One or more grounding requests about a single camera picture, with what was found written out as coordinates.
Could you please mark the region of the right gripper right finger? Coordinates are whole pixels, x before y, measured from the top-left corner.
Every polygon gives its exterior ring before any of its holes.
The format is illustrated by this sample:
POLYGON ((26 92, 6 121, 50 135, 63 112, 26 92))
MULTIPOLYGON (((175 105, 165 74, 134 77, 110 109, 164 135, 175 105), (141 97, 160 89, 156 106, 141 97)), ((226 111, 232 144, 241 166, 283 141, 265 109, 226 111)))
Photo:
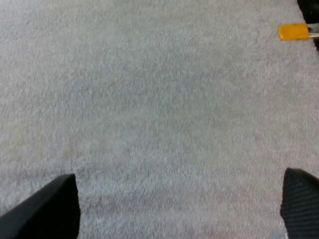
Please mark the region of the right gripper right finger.
POLYGON ((287 168, 280 215, 287 239, 319 237, 319 179, 302 169, 287 168))

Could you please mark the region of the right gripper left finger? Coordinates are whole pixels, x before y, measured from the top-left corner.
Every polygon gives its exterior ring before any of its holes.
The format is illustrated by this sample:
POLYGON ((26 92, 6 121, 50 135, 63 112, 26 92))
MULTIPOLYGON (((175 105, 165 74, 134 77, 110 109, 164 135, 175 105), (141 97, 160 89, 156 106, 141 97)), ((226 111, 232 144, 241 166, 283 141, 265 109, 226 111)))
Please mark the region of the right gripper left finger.
POLYGON ((0 217, 2 239, 76 239, 81 210, 76 176, 60 175, 0 217))

